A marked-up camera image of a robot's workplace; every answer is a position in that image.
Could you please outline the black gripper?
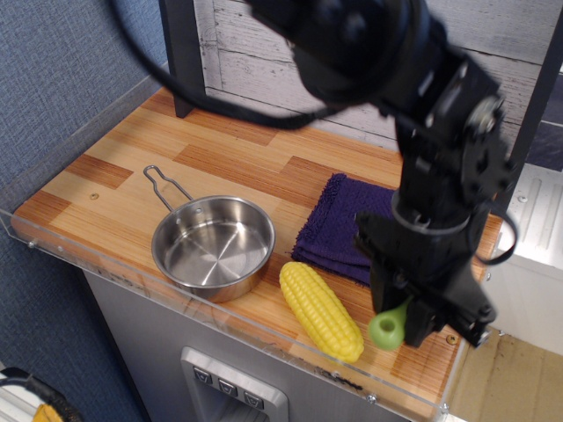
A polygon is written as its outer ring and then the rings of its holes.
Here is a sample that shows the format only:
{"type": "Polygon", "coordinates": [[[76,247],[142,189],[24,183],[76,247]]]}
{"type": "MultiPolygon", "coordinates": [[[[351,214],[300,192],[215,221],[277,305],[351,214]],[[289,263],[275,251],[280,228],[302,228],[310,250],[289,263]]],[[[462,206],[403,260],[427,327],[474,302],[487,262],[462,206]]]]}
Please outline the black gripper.
{"type": "Polygon", "coordinates": [[[473,276],[472,261],[491,205],[468,214],[450,232],[411,229],[397,219],[368,212],[356,215],[357,247],[370,261],[370,290],[377,315],[407,299],[405,343],[420,347],[448,325],[472,346],[489,336],[496,310],[473,276]]]}

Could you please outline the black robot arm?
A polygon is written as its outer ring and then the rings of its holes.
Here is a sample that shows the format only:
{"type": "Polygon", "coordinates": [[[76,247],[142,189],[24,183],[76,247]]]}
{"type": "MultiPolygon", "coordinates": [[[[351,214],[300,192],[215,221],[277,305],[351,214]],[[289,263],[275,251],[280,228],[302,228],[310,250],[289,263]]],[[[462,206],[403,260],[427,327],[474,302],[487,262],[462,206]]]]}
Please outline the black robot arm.
{"type": "Polygon", "coordinates": [[[253,1],[293,46],[303,86],[335,109],[364,103],[395,120],[403,159],[391,218],[355,217],[376,313],[406,306],[405,342],[444,326],[473,346],[493,304],[472,275],[496,197],[515,182],[499,86],[449,44],[423,1],[253,1]]]}

